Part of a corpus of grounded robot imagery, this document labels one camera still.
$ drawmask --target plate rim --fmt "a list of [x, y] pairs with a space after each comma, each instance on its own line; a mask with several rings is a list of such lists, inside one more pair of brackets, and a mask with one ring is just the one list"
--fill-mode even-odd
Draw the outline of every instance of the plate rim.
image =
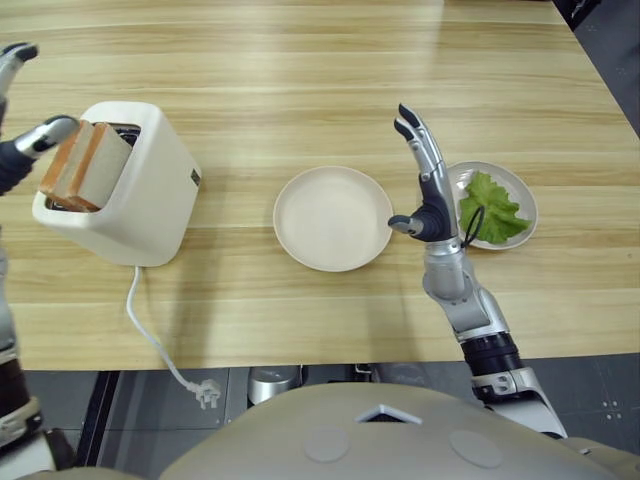
[[[531, 191], [531, 189], [529, 188], [529, 186], [525, 183], [524, 180], [522, 180], [522, 178], [520, 178], [520, 176], [518, 176], [516, 173], [512, 172], [511, 170], [509, 170], [506, 167], [503, 167], [502, 165], [498, 165], [496, 163], [492, 163], [492, 162], [483, 162], [480, 160], [466, 160], [466, 161], [462, 161], [462, 162], [457, 162], [454, 163], [453, 165], [447, 167], [447, 174], [449, 174], [449, 172], [451, 171], [452, 168], [454, 167], [459, 167], [461, 165], [465, 165], [465, 164], [480, 164], [480, 165], [489, 165], [497, 170], [502, 170], [504, 172], [506, 172], [507, 174], [513, 176], [513, 178], [515, 178], [518, 182], [520, 182], [522, 184], [522, 186], [524, 187], [524, 190], [527, 192], [527, 194], [531, 197], [532, 203], [533, 203], [533, 209], [534, 209], [534, 218], [532, 221], [532, 225], [529, 227], [529, 233], [522, 238], [519, 242], [514, 243], [513, 245], [507, 245], [507, 246], [501, 246], [501, 245], [494, 245], [492, 243], [489, 242], [485, 242], [484, 240], [474, 240], [473, 242], [471, 242], [471, 246], [475, 247], [475, 248], [480, 248], [482, 250], [511, 250], [512, 248], [516, 248], [516, 247], [520, 247], [522, 246], [522, 244], [524, 244], [526, 241], [528, 241], [531, 236], [533, 235], [533, 232], [536, 231], [536, 228], [538, 228], [538, 219], [540, 217], [539, 215], [539, 209], [538, 209], [538, 202], [536, 201], [536, 197], [533, 194], [533, 192]], [[452, 184], [454, 182], [452, 182], [451, 176], [449, 176], [449, 184]], [[461, 232], [463, 231], [462, 228], [459, 225], [460, 219], [458, 218], [458, 205], [455, 206], [456, 207], [456, 220], [458, 221], [458, 230], [460, 230]]]
[[302, 172], [298, 173], [293, 178], [291, 178], [282, 187], [282, 189], [280, 189], [280, 192], [278, 193], [278, 196], [276, 197], [276, 201], [274, 202], [273, 212], [272, 212], [272, 215], [271, 215], [271, 222], [273, 224], [273, 230], [274, 230], [274, 232], [276, 234], [276, 238], [278, 239], [278, 243], [280, 243], [280, 246], [284, 249], [285, 252], [287, 252], [287, 254], [291, 258], [293, 258], [298, 263], [304, 265], [305, 267], [311, 268], [313, 270], [317, 270], [317, 271], [321, 271], [321, 272], [338, 273], [338, 272], [348, 272], [348, 271], [351, 271], [351, 270], [357, 270], [358, 268], [364, 267], [368, 263], [371, 263], [373, 260], [375, 260], [384, 251], [384, 249], [387, 247], [387, 245], [389, 244], [389, 241], [391, 240], [391, 234], [392, 234], [391, 228], [387, 228], [386, 229], [387, 233], [385, 234], [384, 241], [382, 242], [380, 249], [377, 249], [375, 255], [373, 255], [371, 258], [366, 259], [365, 261], [354, 263], [354, 264], [348, 266], [347, 268], [344, 268], [344, 267], [326, 268], [326, 267], [321, 267], [318, 264], [311, 265], [308, 262], [303, 261], [302, 259], [300, 259], [298, 256], [294, 255], [289, 250], [289, 248], [285, 245], [285, 242], [282, 240], [282, 236], [280, 235], [280, 232], [278, 231], [278, 222], [276, 222], [276, 214], [278, 213], [278, 211], [280, 209], [280, 204], [281, 204], [283, 195], [291, 187], [292, 184], [294, 184], [295, 182], [299, 181], [300, 177], [308, 175], [308, 174], [310, 174], [312, 172], [315, 172], [317, 170], [349, 171], [349, 172], [355, 173], [356, 175], [364, 178], [366, 181], [368, 181], [371, 184], [373, 184], [377, 188], [377, 190], [382, 194], [382, 197], [384, 197], [384, 200], [385, 200], [385, 204], [389, 208], [389, 218], [391, 218], [393, 216], [393, 204], [391, 203], [391, 199], [389, 198], [389, 195], [387, 195], [387, 192], [384, 190], [384, 188], [382, 188], [382, 185], [380, 185], [373, 177], [367, 175], [364, 172], [361, 172], [360, 170], [356, 170], [355, 168], [351, 168], [351, 167], [346, 167], [344, 165], [320, 165], [318, 167], [312, 167], [312, 168], [309, 168], [307, 170], [303, 170]]

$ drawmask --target plate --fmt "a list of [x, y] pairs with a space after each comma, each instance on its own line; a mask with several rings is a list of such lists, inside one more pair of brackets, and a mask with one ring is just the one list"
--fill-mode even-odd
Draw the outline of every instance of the plate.
[[501, 187], [504, 187], [509, 194], [509, 200], [520, 204], [520, 210], [516, 213], [517, 217], [531, 220], [531, 225], [524, 232], [520, 232], [509, 238], [505, 243], [494, 245], [493, 243], [483, 240], [474, 240], [471, 245], [486, 250], [507, 250], [522, 245], [533, 235], [538, 225], [538, 206], [533, 198], [533, 193], [529, 187], [515, 173], [510, 172], [504, 167], [486, 162], [462, 162], [452, 165], [448, 169], [449, 181], [451, 182], [451, 190], [453, 192], [453, 200], [456, 204], [456, 217], [460, 222], [460, 200], [468, 196], [467, 185], [471, 182], [473, 174], [476, 172], [488, 173], [491, 178]]
[[389, 197], [371, 177], [347, 167], [302, 172], [280, 192], [273, 227], [298, 262], [325, 272], [366, 265], [387, 246]]

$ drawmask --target toast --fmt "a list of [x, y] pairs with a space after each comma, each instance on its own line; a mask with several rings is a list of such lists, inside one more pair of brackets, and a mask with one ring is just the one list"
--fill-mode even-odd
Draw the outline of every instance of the toast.
[[66, 198], [84, 211], [103, 208], [124, 168], [131, 145], [107, 123], [97, 123], [83, 159], [67, 185]]
[[58, 149], [39, 190], [67, 210], [96, 212], [107, 204], [130, 153], [108, 123], [82, 120]]
[[68, 210], [77, 210], [77, 207], [67, 199], [67, 188], [76, 166], [82, 161], [87, 151], [92, 135], [93, 125], [86, 120], [81, 120], [78, 130], [58, 148], [38, 188], [51, 200]]

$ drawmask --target wood grain surface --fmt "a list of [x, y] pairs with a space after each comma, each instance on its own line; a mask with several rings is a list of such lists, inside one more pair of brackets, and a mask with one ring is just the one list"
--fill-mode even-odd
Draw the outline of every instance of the wood grain surface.
[[[640, 350], [638, 138], [551, 2], [3, 1], [0, 44], [15, 41], [41, 54], [11, 89], [5, 139], [144, 101], [202, 166], [182, 248], [144, 271], [136, 301], [179, 366], [462, 358], [422, 291], [419, 242], [394, 235], [370, 265], [331, 274], [296, 263], [272, 229], [282, 186], [319, 165], [361, 170], [398, 213], [414, 209], [399, 101], [448, 163], [503, 165], [536, 196], [528, 243], [471, 252], [522, 355]], [[163, 368], [124, 312], [133, 269], [31, 217], [50, 160], [0, 199], [24, 367]]]

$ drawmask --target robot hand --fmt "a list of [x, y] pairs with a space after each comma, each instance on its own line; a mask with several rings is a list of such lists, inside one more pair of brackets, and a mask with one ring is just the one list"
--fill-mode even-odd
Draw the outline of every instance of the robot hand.
[[[0, 131], [9, 103], [9, 86], [25, 62], [37, 55], [38, 48], [30, 43], [9, 45], [0, 54]], [[33, 162], [77, 128], [78, 122], [74, 118], [58, 115], [11, 141], [0, 143], [0, 195], [15, 187], [31, 172]]]
[[418, 162], [422, 205], [410, 217], [391, 217], [389, 226], [423, 242], [457, 239], [456, 209], [440, 149], [429, 128], [415, 112], [402, 104], [399, 112], [402, 118], [396, 118], [393, 125], [405, 138]]

